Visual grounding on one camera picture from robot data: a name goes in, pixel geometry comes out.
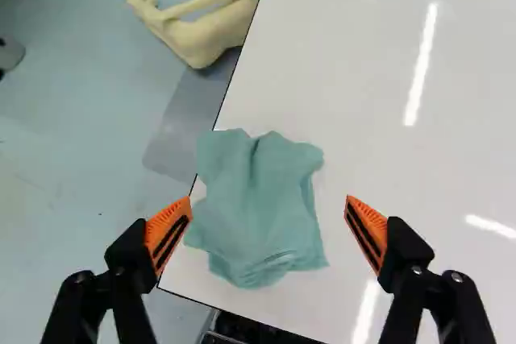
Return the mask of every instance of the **black object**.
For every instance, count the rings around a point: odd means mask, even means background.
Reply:
[[[495,344],[475,283],[464,273],[427,269],[430,246],[400,218],[387,220],[387,251],[378,282],[394,294],[380,344],[416,343],[422,311],[428,309],[441,344]]]
[[[322,344],[229,312],[221,312],[201,344]]]
[[[145,220],[134,222],[106,250],[108,271],[96,276],[80,271],[60,287],[41,344],[92,344],[108,309],[113,309],[119,340],[155,344],[142,293],[157,282],[150,255],[144,250]]]

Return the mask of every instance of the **light blue floor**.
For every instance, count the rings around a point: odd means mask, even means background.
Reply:
[[[188,193],[142,162],[187,70],[125,0],[0,0],[0,32],[27,47],[0,81],[0,335],[31,343],[65,277],[104,271],[123,230]],[[158,289],[146,305],[162,343],[193,343],[210,311]]]

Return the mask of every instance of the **white tabletop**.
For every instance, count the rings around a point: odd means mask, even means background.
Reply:
[[[343,220],[352,194],[415,228],[433,271],[469,274],[512,342],[515,59],[516,0],[260,0],[216,127],[324,150],[314,191],[330,266],[248,291],[180,246],[160,287],[323,342],[377,342],[390,296]],[[419,342],[437,342],[428,316]]]

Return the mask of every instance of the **screw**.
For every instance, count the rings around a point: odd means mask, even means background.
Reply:
[[[413,266],[412,267],[412,271],[414,272],[414,274],[416,274],[417,276],[420,276],[422,274],[422,270],[419,266]]]
[[[452,274],[451,274],[451,279],[454,280],[455,282],[458,282],[459,284],[462,283],[462,276],[457,273],[456,271],[454,271]]]
[[[84,281],[86,279],[86,274],[84,273],[79,273],[77,274],[77,276],[75,277],[75,283],[76,284],[80,284],[82,281]]]

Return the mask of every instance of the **cloth fold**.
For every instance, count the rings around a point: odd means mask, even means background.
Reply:
[[[193,207],[185,244],[209,253],[210,270],[241,288],[278,281],[287,271],[324,267],[312,174],[323,152],[277,132],[243,130],[198,139],[206,198]]]

